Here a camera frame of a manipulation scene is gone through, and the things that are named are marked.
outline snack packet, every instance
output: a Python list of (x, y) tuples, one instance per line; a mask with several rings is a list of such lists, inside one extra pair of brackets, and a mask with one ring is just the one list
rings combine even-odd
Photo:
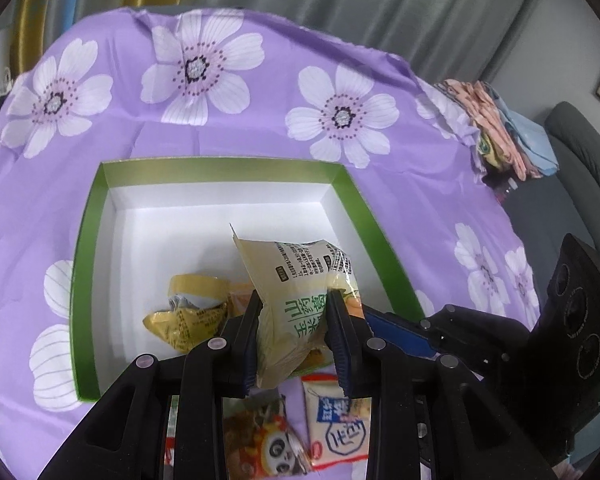
[(222, 424), (230, 480), (292, 476), (311, 470), (308, 455), (286, 420), (284, 398), (237, 413)]
[(188, 353), (222, 327), (228, 287), (226, 280), (211, 276), (173, 276), (169, 285), (171, 309), (149, 314), (142, 324), (178, 352)]
[(347, 255), (327, 241), (258, 242), (235, 232), (234, 241), (263, 304), (256, 384), (275, 388), (311, 350), (324, 347), (328, 290), (340, 290), (349, 314), (364, 318), (358, 283)]
[(347, 399), (332, 375), (305, 376), (302, 386), (313, 468), (366, 460), (371, 399)]

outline yam corn snack bag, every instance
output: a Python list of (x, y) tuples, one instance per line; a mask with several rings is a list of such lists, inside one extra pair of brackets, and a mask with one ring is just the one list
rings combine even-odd
[(259, 388), (275, 388), (324, 346), (327, 291), (342, 292), (349, 314), (362, 317), (358, 283), (347, 255), (325, 240), (310, 244), (234, 241), (260, 299)]

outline white flower print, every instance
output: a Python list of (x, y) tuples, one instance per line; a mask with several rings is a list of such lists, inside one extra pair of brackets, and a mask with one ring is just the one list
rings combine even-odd
[(69, 412), (82, 403), (75, 393), (69, 327), (58, 324), (42, 332), (31, 348), (33, 398), (48, 412)]
[(391, 151), (389, 139), (377, 130), (392, 126), (400, 112), (389, 94), (363, 100), (374, 85), (368, 68), (340, 63), (334, 88), (323, 69), (308, 66), (300, 71), (298, 85), (315, 108), (293, 108), (285, 118), (287, 133), (296, 140), (310, 140), (324, 133), (309, 149), (313, 158), (337, 162), (344, 146), (349, 162), (363, 169), (370, 162), (369, 153), (387, 155)]
[(456, 224), (458, 242), (454, 254), (469, 273), (469, 297), (482, 312), (504, 316), (504, 305), (510, 303), (504, 281), (497, 277), (498, 267), (488, 249), (480, 247), (474, 230), (468, 225)]
[(525, 305), (527, 327), (532, 329), (538, 321), (540, 301), (534, 288), (533, 271), (526, 262), (525, 248), (519, 247), (515, 251), (508, 251), (504, 255), (504, 259), (511, 281), (515, 283)]
[(59, 132), (72, 137), (86, 132), (91, 121), (85, 117), (102, 113), (111, 102), (113, 79), (106, 74), (82, 78), (98, 57), (98, 43), (73, 40), (56, 63), (50, 56), (33, 73), (32, 92), (18, 78), (7, 114), (13, 119), (2, 130), (0, 140), (8, 148), (26, 144), (24, 157), (32, 158), (46, 148)]
[(464, 110), (426, 81), (418, 78), (418, 83), (424, 91), (415, 98), (418, 115), (423, 119), (434, 119), (433, 126), (445, 139), (451, 139), (455, 136), (453, 126), (461, 119)]
[(45, 273), (45, 300), (49, 308), (60, 317), (69, 319), (71, 278), (74, 272), (72, 260), (59, 260)]
[(433, 306), (433, 302), (424, 292), (422, 292), (421, 290), (416, 290), (416, 297), (420, 302), (420, 306), (422, 307), (424, 317), (433, 316), (436, 313), (436, 309)]
[(239, 114), (249, 106), (249, 88), (232, 71), (262, 63), (262, 35), (242, 34), (223, 43), (242, 27), (243, 19), (241, 10), (219, 9), (202, 28), (202, 12), (192, 10), (179, 17), (175, 34), (165, 27), (152, 29), (158, 63), (144, 72), (140, 98), (156, 104), (176, 94), (162, 114), (163, 123), (206, 124), (207, 97), (225, 114)]

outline yellow snack bag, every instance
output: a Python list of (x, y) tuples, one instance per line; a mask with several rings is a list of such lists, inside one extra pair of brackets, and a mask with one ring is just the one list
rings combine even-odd
[(186, 354), (194, 346), (215, 336), (225, 318), (226, 303), (205, 310), (181, 306), (176, 310), (149, 314), (142, 324), (178, 352)]
[(352, 316), (364, 317), (347, 255), (325, 240), (310, 244), (234, 241), (262, 300), (258, 320), (259, 388), (275, 388), (324, 346), (327, 291), (345, 298)]
[(229, 282), (213, 276), (179, 274), (169, 283), (170, 310), (142, 320), (145, 328), (178, 352), (216, 335), (227, 316)]

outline red snack package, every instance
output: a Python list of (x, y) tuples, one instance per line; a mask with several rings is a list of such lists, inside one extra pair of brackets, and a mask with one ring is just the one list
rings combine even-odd
[(286, 420), (284, 399), (224, 420), (224, 453), (230, 480), (258, 480), (311, 470), (302, 443)]

